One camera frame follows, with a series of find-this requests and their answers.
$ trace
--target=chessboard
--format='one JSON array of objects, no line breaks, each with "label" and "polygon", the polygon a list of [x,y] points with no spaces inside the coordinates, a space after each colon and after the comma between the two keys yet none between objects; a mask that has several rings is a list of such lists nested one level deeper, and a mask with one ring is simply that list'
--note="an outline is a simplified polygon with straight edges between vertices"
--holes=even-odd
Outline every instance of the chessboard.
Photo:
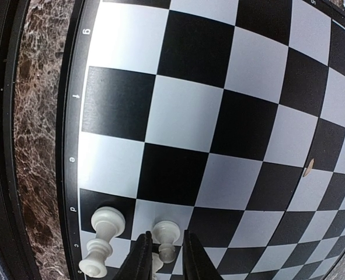
[{"label": "chessboard", "polygon": [[[126,229],[104,279],[161,220],[195,233],[225,280],[323,279],[345,251],[345,15],[96,0],[81,20],[63,155],[75,275],[111,206]],[[181,245],[159,280],[183,279]]]}]

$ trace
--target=brown marble table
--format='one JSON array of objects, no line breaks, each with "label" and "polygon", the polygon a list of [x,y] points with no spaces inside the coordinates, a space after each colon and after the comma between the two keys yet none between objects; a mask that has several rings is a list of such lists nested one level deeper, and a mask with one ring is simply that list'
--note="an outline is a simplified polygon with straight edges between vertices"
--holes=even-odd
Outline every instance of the brown marble table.
[{"label": "brown marble table", "polygon": [[[332,0],[345,11],[345,0]],[[58,80],[74,0],[31,0],[20,47],[15,160],[26,231],[41,277],[68,279],[55,185]],[[326,278],[345,280],[345,255]]]}]

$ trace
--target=white chess piece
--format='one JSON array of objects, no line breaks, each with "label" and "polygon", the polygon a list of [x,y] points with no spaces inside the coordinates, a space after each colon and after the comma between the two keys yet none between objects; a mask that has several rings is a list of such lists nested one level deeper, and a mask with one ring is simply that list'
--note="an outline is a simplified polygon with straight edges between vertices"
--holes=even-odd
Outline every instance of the white chess piece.
[{"label": "white chess piece", "polygon": [[152,264],[153,279],[152,280],[158,280],[156,277],[156,272],[163,267],[163,261],[161,261],[157,253],[152,253],[152,258],[153,258],[153,264]]},{"label": "white chess piece", "polygon": [[165,264],[172,263],[176,258],[174,243],[180,237],[179,226],[169,220],[157,223],[152,231],[153,238],[160,242],[159,258]]},{"label": "white chess piece", "polygon": [[102,207],[93,214],[91,222],[96,238],[88,241],[88,255],[79,263],[79,268],[90,277],[102,278],[107,274],[104,261],[113,254],[109,242],[124,232],[126,220],[117,209]]}]

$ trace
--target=brown spot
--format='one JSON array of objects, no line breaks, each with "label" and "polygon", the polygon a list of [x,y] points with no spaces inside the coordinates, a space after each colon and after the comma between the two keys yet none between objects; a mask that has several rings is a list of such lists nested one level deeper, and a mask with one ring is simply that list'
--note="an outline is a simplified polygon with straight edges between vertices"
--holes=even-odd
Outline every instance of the brown spot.
[{"label": "brown spot", "polygon": [[306,177],[310,172],[311,172],[311,169],[313,168],[313,163],[315,162],[315,159],[312,159],[310,161],[310,163],[308,164],[306,170],[305,170],[305,173],[303,173],[303,177]]}]

